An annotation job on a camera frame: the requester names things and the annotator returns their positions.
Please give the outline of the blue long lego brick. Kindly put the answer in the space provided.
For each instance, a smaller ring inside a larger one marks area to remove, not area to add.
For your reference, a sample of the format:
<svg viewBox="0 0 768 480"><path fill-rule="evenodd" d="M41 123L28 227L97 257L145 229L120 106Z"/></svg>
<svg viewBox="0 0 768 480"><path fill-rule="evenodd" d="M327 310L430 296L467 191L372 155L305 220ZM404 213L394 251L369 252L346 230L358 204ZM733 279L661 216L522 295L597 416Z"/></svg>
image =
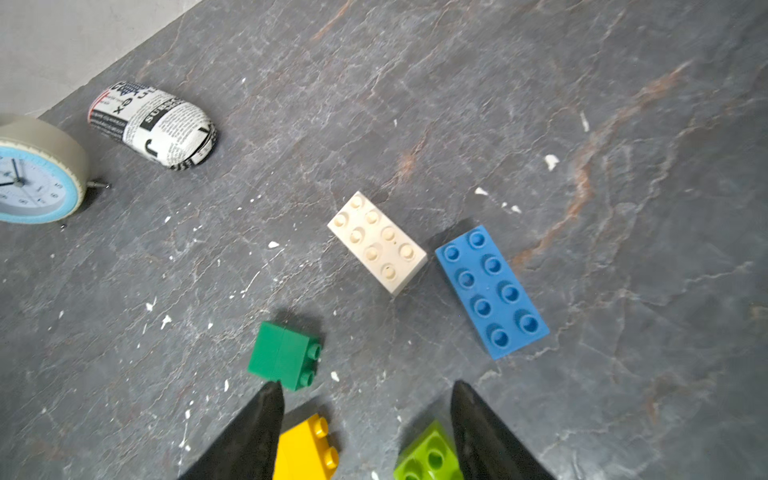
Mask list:
<svg viewBox="0 0 768 480"><path fill-rule="evenodd" d="M492 359L550 333L484 226L440 246L436 258Z"/></svg>

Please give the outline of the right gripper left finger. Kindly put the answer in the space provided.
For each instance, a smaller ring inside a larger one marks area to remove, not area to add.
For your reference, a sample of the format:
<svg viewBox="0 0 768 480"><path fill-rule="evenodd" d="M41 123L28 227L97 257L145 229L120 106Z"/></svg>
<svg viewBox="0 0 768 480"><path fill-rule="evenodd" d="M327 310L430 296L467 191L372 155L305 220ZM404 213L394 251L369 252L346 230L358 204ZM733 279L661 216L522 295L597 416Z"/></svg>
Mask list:
<svg viewBox="0 0 768 480"><path fill-rule="evenodd" d="M282 385L265 383L180 479L272 479L284 411Z"/></svg>

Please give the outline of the blue alarm clock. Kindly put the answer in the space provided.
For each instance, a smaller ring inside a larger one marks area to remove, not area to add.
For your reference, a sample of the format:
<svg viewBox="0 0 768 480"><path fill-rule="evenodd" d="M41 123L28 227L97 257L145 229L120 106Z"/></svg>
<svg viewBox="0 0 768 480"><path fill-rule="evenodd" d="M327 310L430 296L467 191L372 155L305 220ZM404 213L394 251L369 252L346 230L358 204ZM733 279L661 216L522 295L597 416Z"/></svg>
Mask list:
<svg viewBox="0 0 768 480"><path fill-rule="evenodd" d="M37 118L1 115L1 220L12 224L60 222L74 214L93 180L86 151L70 135Z"/></svg>

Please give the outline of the lime green lego brick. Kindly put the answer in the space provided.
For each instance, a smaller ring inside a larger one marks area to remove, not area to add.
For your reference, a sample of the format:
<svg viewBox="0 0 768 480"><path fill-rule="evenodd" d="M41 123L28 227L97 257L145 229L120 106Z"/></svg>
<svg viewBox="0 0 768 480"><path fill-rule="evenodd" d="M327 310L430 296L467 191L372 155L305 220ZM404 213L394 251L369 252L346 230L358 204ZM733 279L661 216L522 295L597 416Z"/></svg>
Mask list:
<svg viewBox="0 0 768 480"><path fill-rule="evenodd" d="M399 455L396 480L462 480L453 440L439 421L433 421Z"/></svg>

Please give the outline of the yellow lego brick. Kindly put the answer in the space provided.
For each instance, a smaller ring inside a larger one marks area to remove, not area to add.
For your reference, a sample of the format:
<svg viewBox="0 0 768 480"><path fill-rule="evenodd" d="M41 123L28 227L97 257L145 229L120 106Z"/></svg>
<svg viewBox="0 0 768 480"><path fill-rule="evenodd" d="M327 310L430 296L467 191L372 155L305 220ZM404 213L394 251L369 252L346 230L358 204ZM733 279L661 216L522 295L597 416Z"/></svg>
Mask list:
<svg viewBox="0 0 768 480"><path fill-rule="evenodd" d="M314 414L279 437L274 480L331 479L339 453L328 441L327 420Z"/></svg>

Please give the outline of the dark green lego brick right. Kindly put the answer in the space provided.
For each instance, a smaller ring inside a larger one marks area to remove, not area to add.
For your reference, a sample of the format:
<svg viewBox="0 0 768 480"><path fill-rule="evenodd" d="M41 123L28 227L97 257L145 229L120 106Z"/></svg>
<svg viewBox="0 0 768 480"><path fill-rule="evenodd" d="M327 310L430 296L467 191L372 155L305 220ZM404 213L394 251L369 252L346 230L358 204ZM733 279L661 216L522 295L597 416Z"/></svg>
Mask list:
<svg viewBox="0 0 768 480"><path fill-rule="evenodd" d="M285 389L310 387L323 346L316 337L272 322L260 325L248 372L266 381L279 381Z"/></svg>

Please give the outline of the cream long lego brick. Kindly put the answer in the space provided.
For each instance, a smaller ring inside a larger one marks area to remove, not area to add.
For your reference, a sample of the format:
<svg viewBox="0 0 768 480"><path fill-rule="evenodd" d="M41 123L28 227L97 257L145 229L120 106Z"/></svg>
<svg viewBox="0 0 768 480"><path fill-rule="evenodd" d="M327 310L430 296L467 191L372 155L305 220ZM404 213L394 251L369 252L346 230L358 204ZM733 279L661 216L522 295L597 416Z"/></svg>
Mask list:
<svg viewBox="0 0 768 480"><path fill-rule="evenodd" d="M327 226L392 296L427 263L426 252L360 191Z"/></svg>

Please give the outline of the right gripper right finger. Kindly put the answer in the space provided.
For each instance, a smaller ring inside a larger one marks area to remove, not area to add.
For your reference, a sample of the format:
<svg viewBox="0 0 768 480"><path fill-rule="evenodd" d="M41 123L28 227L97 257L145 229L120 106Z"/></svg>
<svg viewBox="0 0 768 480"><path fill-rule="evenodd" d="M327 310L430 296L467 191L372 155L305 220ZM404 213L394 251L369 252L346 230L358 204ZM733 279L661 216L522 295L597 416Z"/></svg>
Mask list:
<svg viewBox="0 0 768 480"><path fill-rule="evenodd" d="M464 380L453 385L450 414L465 479L554 479Z"/></svg>

